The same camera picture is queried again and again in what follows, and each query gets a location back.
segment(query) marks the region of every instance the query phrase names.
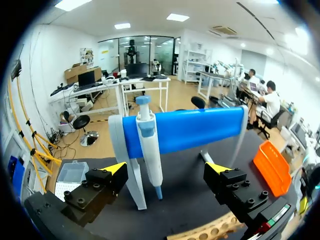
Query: cardboard box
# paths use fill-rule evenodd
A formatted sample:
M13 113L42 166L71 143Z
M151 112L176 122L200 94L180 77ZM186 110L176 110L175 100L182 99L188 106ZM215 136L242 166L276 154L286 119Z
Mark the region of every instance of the cardboard box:
M80 63L73 64L72 68L64 71L64 78L68 84L78 82L78 75L87 70L87 65L80 65Z
M87 72L91 72L91 71L94 71L94 81L98 81L99 79L101 79L102 77L102 71L101 71L101 67L92 67L92 68L89 68L85 71L85 73Z

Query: orange plastic basket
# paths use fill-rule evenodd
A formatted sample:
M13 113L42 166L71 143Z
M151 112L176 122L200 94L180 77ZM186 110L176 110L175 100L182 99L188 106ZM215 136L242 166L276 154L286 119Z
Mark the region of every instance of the orange plastic basket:
M259 146L253 162L275 197L288 192L291 184L289 165L270 141L267 140Z

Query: white wall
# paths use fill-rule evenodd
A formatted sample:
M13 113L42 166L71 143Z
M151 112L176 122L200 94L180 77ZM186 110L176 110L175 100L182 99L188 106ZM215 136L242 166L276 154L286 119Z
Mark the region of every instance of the white wall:
M207 61L208 64L212 64L217 60L220 60L226 64L233 64L236 62L235 58L241 59L242 50L225 44L221 40L214 38L208 34L200 33L185 29L181 35L181 44L179 50L179 69L178 80L181 80L183 75L183 60L184 50L190 49L190 44L199 43L202 44L203 49L211 50L211 61Z
M80 48L92 48L95 55L98 51L98 44L93 36L55 25L36 25L25 34L22 43L24 44L20 56L22 97L33 128L45 137L45 131L49 132L50 128L57 129L59 123L57 117L52 117L53 111L48 104L50 94L57 89L60 83L66 85L64 71L80 62ZM97 65L97 63L95 56L93 65ZM25 124L26 120L19 101L16 80L13 81L11 90L22 131L28 141L32 143L31 131ZM44 127L35 102L43 117Z
M110 74L114 69L118 69L118 41L99 42L96 56L101 70L106 70Z
M294 120L300 117L310 124L311 130L318 129L320 124L320 88L309 73L301 72L292 65L267 57L264 79L275 82L280 98L288 103L293 102L297 108Z

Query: stool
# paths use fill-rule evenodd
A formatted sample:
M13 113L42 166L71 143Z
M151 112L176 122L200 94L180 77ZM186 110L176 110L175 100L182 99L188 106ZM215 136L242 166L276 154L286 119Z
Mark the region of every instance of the stool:
M69 122L69 113L67 111L63 112L64 118ZM83 129L84 135L80 138L80 144L83 147L91 146L96 142L99 137L97 131L86 131L85 126L90 122L90 117L88 115L78 116L72 123L72 126L75 130Z

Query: black chair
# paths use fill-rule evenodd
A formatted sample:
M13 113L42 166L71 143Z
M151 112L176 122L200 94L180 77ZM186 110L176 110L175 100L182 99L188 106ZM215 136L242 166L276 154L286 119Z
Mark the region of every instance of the black chair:
M206 102L198 97L198 96L193 96L191 98L191 102L193 103L193 105L195 105L198 109L204 109L206 106Z
M64 111L63 116L66 119L66 121L69 124L71 124L71 122L69 121L69 117L70 117L69 112ZM92 144L94 144L96 142L96 140L99 137L99 134L96 131L86 131L85 126L87 126L88 123L90 123L90 117L88 115L78 116L72 123L72 127L75 130L83 129L83 131L84 131L84 135L80 138L80 144L83 147L91 146Z
M266 131L266 127L268 129L272 129L274 127L277 126L278 124L278 119L280 118L281 114L284 113L285 110L280 110L272 119L270 122L266 121L263 119L263 115L264 113L266 113L265 111L261 112L261 116L256 116L258 119L260 119L260 121L264 124L264 127L259 127L258 129L260 130L260 132L258 133L258 135L260 133L263 133L264 136L266 137L266 139L268 140L270 138L270 134Z

